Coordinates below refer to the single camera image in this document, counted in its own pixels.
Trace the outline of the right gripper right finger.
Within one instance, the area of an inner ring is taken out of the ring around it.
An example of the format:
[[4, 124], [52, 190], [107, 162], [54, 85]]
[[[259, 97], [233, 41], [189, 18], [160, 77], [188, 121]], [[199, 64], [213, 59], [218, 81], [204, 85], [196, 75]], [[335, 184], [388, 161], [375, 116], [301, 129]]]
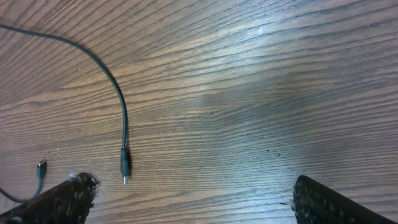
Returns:
[[292, 210], [298, 224], [397, 224], [306, 175], [296, 180]]

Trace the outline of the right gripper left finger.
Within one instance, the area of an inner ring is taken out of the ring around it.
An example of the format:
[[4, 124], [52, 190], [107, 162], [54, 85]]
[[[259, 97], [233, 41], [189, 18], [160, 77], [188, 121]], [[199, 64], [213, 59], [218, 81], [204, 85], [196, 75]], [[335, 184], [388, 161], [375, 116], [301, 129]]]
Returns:
[[99, 186], [93, 174], [81, 172], [2, 213], [1, 224], [83, 224]]

